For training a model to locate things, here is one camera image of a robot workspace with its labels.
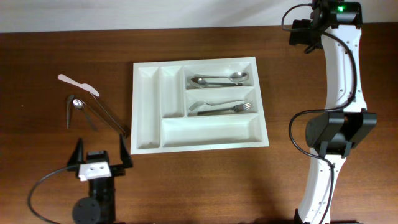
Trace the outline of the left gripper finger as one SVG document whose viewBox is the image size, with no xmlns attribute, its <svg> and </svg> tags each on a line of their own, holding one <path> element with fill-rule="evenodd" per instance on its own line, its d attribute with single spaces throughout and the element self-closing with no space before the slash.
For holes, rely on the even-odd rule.
<svg viewBox="0 0 398 224">
<path fill-rule="evenodd" d="M 74 166 L 78 164 L 84 163 L 84 147 L 83 147 L 83 139 L 79 138 L 75 147 L 75 150 L 72 152 L 67 165 Z"/>
<path fill-rule="evenodd" d="M 133 161 L 130 153 L 128 153 L 126 149 L 126 145 L 124 142 L 124 136 L 122 134 L 119 135 L 119 154 L 120 160 L 122 161 L 122 165 L 124 168 L 132 168 Z"/>
</svg>

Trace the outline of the large steel fork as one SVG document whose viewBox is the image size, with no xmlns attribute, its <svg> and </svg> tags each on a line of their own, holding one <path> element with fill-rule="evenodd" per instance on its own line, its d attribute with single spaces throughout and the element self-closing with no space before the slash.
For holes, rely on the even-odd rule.
<svg viewBox="0 0 398 224">
<path fill-rule="evenodd" d="M 224 113 L 228 111 L 232 111 L 234 113 L 240 113 L 242 111 L 250 110 L 252 108 L 252 103 L 243 103 L 239 104 L 230 108 L 223 108 L 223 109 L 218 109 L 218 110 L 208 110 L 208 111 L 200 111 L 197 113 L 198 116 L 204 116 L 204 115 L 211 115 L 211 114 L 218 114 L 218 113 Z"/>
</svg>

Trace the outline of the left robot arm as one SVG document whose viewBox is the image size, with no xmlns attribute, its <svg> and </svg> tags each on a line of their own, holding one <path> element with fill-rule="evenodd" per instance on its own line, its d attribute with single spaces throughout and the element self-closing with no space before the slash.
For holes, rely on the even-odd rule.
<svg viewBox="0 0 398 224">
<path fill-rule="evenodd" d="M 67 162 L 67 171 L 74 172 L 78 180 L 88 182 L 88 196 L 79 199 L 73 207 L 72 218 L 75 223 L 116 221 L 114 179 L 126 175 L 126 169 L 133 167 L 122 134 L 119 135 L 119 155 L 121 163 L 111 165 L 107 151 L 84 154 L 83 140 L 78 140 Z"/>
</svg>

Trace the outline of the steel spoon bowl down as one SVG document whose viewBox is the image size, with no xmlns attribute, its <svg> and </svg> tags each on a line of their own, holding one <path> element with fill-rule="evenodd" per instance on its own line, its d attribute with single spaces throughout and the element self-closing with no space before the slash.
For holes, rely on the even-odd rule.
<svg viewBox="0 0 398 224">
<path fill-rule="evenodd" d="M 232 82 L 243 82 L 249 78 L 249 74 L 247 72 L 234 72 L 229 76 L 216 76 L 216 75 L 199 75 L 195 74 L 195 78 L 227 78 Z"/>
</svg>

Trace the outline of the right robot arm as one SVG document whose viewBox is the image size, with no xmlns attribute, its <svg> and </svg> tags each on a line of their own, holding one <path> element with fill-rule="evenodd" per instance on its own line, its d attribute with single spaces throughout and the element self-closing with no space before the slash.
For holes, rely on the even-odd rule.
<svg viewBox="0 0 398 224">
<path fill-rule="evenodd" d="M 377 124 L 377 114 L 368 112 L 359 70 L 359 44 L 363 26 L 358 2 L 312 1 L 309 19 L 295 20 L 290 45 L 306 45 L 305 53 L 322 49 L 326 59 L 327 94 L 323 109 L 305 110 L 293 116 L 314 113 L 305 128 L 310 170 L 304 198 L 295 210 L 294 223 L 330 223 L 335 185 L 351 151 Z"/>
</svg>

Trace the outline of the large steel spoon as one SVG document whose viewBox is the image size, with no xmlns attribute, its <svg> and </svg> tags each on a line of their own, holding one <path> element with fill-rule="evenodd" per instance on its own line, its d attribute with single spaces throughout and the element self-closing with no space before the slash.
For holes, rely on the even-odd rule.
<svg viewBox="0 0 398 224">
<path fill-rule="evenodd" d="M 195 88 L 206 88 L 209 85 L 215 86 L 243 86 L 242 83 L 215 83 L 215 82 L 208 82 L 204 78 L 191 78 L 190 84 Z"/>
</svg>

